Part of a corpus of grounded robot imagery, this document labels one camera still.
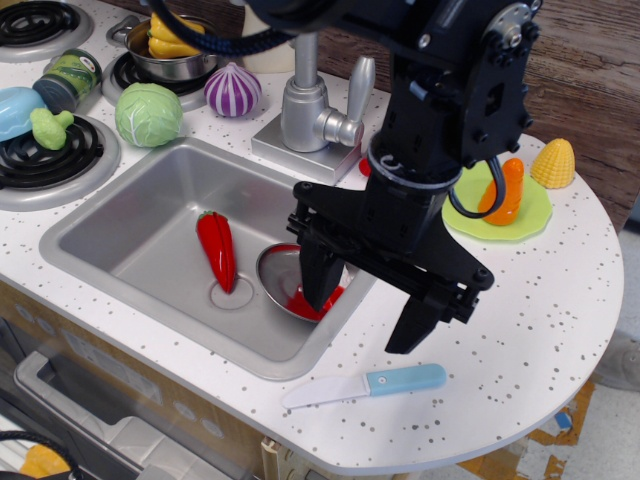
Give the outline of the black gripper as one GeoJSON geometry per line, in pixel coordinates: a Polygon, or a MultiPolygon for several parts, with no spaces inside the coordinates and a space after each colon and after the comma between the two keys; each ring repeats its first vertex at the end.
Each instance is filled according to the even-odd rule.
{"type": "Polygon", "coordinates": [[[385,351],[412,352],[438,322],[466,323],[493,274],[447,232],[445,201],[471,219],[455,185],[476,159],[411,168],[386,152],[369,153],[371,175],[362,190],[312,182],[293,188],[289,230],[300,246],[303,295],[320,311],[350,263],[409,296],[385,351]]]}

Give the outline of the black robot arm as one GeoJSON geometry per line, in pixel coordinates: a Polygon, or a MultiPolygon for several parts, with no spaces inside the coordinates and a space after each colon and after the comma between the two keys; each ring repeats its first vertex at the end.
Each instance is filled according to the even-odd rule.
{"type": "Polygon", "coordinates": [[[411,352],[439,322],[467,321],[492,273],[446,231],[441,209],[455,202],[464,169],[518,149],[531,125],[524,106],[528,56],[539,35],[536,1],[255,1],[266,29],[246,38],[198,34],[161,1],[151,3],[180,39],[226,57],[261,53],[336,27],[385,46],[392,90],[369,143],[366,187],[300,182],[289,230],[300,245],[302,288],[314,308],[345,264],[406,292],[386,345],[411,352]]]}

